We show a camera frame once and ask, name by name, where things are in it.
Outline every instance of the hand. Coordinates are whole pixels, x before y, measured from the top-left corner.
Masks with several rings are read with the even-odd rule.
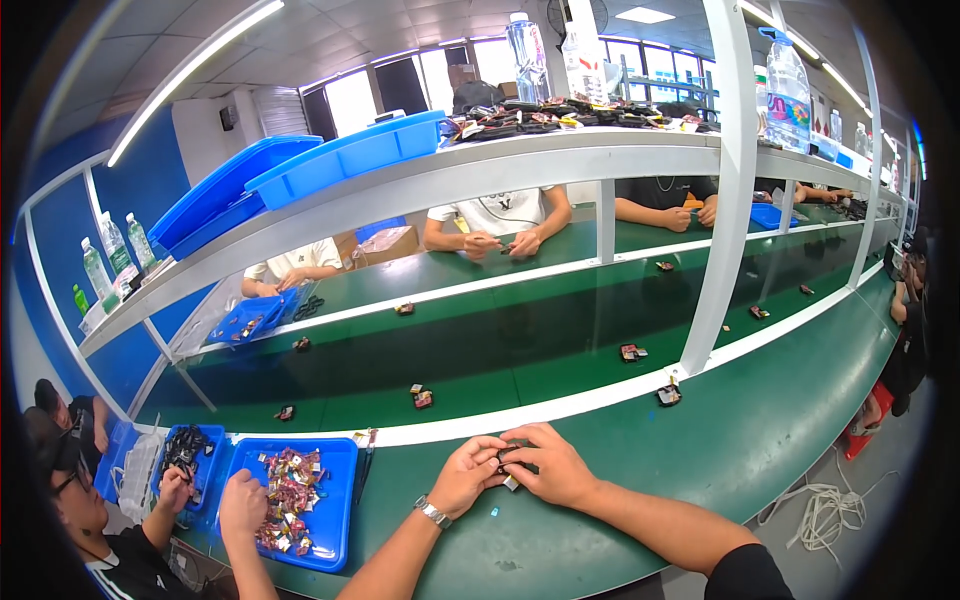
[[[529,440],[537,447],[523,447],[503,457],[503,462],[536,465],[534,474],[521,465],[504,465],[503,469],[526,486],[530,492],[550,504],[581,509],[600,481],[593,476],[577,450],[550,426],[550,423],[531,423],[500,435],[504,442]]]
[[[107,454],[107,448],[110,446],[110,438],[107,436],[107,430],[103,425],[96,425],[93,428],[93,445],[97,446],[101,454]]]
[[[430,504],[455,519],[465,513],[486,488],[503,483],[506,475],[497,475],[500,462],[497,451],[507,443],[493,436],[477,436],[467,440],[446,459],[437,483],[427,495]]]
[[[268,296],[279,296],[280,293],[276,290],[275,283],[257,283],[256,284],[256,294],[260,298],[266,298]]]
[[[187,475],[180,468],[170,467],[163,471],[156,507],[174,514],[182,511],[186,501],[193,497],[193,475],[190,471],[190,483],[187,483]]]
[[[233,473],[220,501],[220,531],[224,536],[250,538],[267,518],[267,489],[246,468]]]
[[[717,205],[704,204],[704,207],[697,211],[697,220],[705,228],[713,227],[713,222],[717,218]]]
[[[540,235],[532,229],[519,232],[510,244],[510,256],[533,256],[540,249]]]
[[[307,271],[302,267],[296,269],[291,269],[287,271],[287,274],[283,276],[283,279],[280,280],[280,283],[276,285],[276,288],[279,292],[284,290],[289,290],[290,288],[295,288],[303,281],[307,279]]]
[[[464,251],[470,260],[480,260],[491,250],[503,248],[500,240],[485,231],[474,231],[464,238]]]
[[[913,264],[910,261],[908,260],[903,261],[903,268],[901,269],[900,274],[903,275],[903,281],[898,281],[898,283],[907,282],[910,285],[914,284],[914,277],[915,277],[916,271],[914,270]]]
[[[679,206],[671,206],[666,210],[663,210],[662,220],[663,226],[670,229],[671,231],[676,231],[677,233],[683,233],[686,231],[686,228],[690,226],[690,211],[692,208],[680,208]]]

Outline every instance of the wristwatch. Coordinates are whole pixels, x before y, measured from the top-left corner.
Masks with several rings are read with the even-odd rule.
[[[437,523],[437,526],[440,527],[441,529],[446,529],[447,527],[450,526],[450,523],[453,522],[453,519],[451,519],[447,515],[444,515],[439,510],[437,510],[436,506],[426,501],[426,494],[417,498],[417,501],[414,502],[414,508],[420,509],[421,511],[423,511],[423,513],[427,515],[430,518],[430,520]]]

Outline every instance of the blue plastic tray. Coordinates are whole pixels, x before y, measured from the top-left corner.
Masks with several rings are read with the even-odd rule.
[[[772,204],[753,203],[750,206],[750,218],[767,230],[780,227],[780,209]],[[796,227],[797,223],[795,217],[790,217],[790,227]]]
[[[172,438],[174,434],[177,433],[177,430],[181,427],[189,427],[190,425],[174,425],[170,428],[170,431],[167,432],[167,440]],[[217,459],[220,458],[221,452],[223,452],[224,446],[227,442],[227,434],[224,431],[223,425],[198,425],[200,430],[203,431],[206,436],[210,439],[211,442],[216,444],[213,448],[213,454],[209,456],[204,456],[203,451],[197,453],[197,472],[194,473],[194,486],[201,491],[200,494],[200,503],[194,504],[193,502],[186,503],[186,510],[188,511],[199,511],[206,500],[207,481],[213,480],[213,466],[217,463]],[[160,453],[156,456],[156,464],[154,465],[154,476],[150,480],[150,488],[154,491],[154,494],[160,496],[160,478],[163,476],[163,473],[160,472],[160,463],[163,461],[163,451],[164,447],[160,448]]]
[[[225,212],[214,216],[196,231],[184,237],[170,249],[170,255],[177,260],[183,260],[227,231],[266,211],[267,208],[258,194],[255,192],[244,194]]]
[[[842,151],[837,153],[837,164],[848,169],[853,168],[853,159],[845,155]]]
[[[268,456],[278,454],[287,447],[304,454],[316,449],[320,450],[321,465],[330,472],[330,478],[324,480],[324,492],[329,495],[317,503],[312,513],[303,513],[300,516],[310,532],[307,537],[313,541],[311,553],[297,556],[292,550],[289,553],[270,551],[260,547],[259,544],[257,550],[262,556],[275,561],[324,573],[336,573],[347,562],[353,475],[357,468],[357,445],[353,440],[348,438],[305,440],[246,438],[236,445],[227,477],[241,468],[248,468],[260,483],[267,485],[267,471],[257,457],[261,452]],[[213,531],[220,533],[219,507]]]
[[[130,452],[136,439],[140,437],[136,429],[133,429],[132,421],[121,420],[113,426],[110,432],[110,446],[107,448],[107,454],[100,459],[100,465],[97,467],[97,477],[93,480],[93,487],[97,489],[107,502],[116,504],[117,491],[111,481],[114,467],[123,468],[127,460],[127,452]]]
[[[233,310],[221,319],[213,331],[206,335],[206,340],[211,343],[223,342],[229,346],[237,346],[253,341],[257,336],[270,331],[279,323],[279,318],[283,315],[285,305],[285,295],[267,296],[264,298],[247,298],[233,307]],[[239,333],[247,323],[255,320],[260,315],[263,319],[256,324],[250,335],[234,340],[230,336]]]
[[[172,249],[234,205],[244,193],[244,182],[323,142],[317,135],[274,135],[253,142],[171,206],[150,229],[150,240]]]
[[[440,144],[442,110],[428,110],[371,125],[287,160],[247,181],[271,210],[338,181],[403,160],[432,155]]]

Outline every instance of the floor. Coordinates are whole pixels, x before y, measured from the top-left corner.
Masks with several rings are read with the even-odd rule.
[[[932,414],[931,386],[927,381],[913,395],[910,410],[902,417],[884,419],[881,430],[875,438],[852,462],[840,458],[840,468],[850,482],[852,489],[865,493],[884,473],[896,470],[899,474],[889,475],[878,483],[866,497],[867,522],[860,531],[844,530],[839,540],[832,546],[840,564],[839,568],[826,550],[810,552],[799,542],[791,548],[786,543],[797,533],[797,527],[804,513],[808,493],[785,501],[773,516],[763,525],[757,525],[752,519],[747,526],[769,548],[774,560],[780,567],[783,578],[790,586],[797,600],[826,599],[840,597],[842,591],[851,584],[856,573],[869,558],[871,549],[883,533],[887,517],[897,507],[900,493],[908,483],[909,473],[924,439],[928,419]],[[810,469],[806,475],[810,483],[827,483],[846,489],[837,471],[833,449]],[[804,484],[801,479],[794,488]],[[762,513],[769,514],[769,508]],[[110,530],[129,526],[129,521],[120,515],[111,513]],[[179,549],[175,554],[187,554]],[[185,558],[171,559],[177,571],[180,566],[181,578],[187,582],[202,582],[204,577],[214,578],[228,575],[229,569],[221,564],[205,559],[193,553]],[[623,588],[614,589],[594,596],[595,600],[693,600],[703,598],[707,579],[700,574],[689,573],[677,567],[668,567],[658,575],[648,577]],[[284,594],[284,598],[296,598],[294,594]]]

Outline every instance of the white t-shirt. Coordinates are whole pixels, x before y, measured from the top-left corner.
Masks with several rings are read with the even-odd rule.
[[[543,223],[540,190],[545,191],[552,187],[554,186],[547,185],[540,189],[523,189],[460,203],[443,204],[431,208],[426,217],[434,221],[446,221],[459,212],[467,221],[470,231],[485,231],[493,236],[526,231]]]
[[[333,242],[333,238],[328,237],[325,240],[307,244],[257,263],[244,271],[243,277],[256,279],[264,283],[279,283],[288,271],[298,267],[336,267],[342,269],[344,264],[340,261],[340,253],[337,252],[337,245]],[[264,281],[264,276],[267,275],[268,271],[276,281]]]

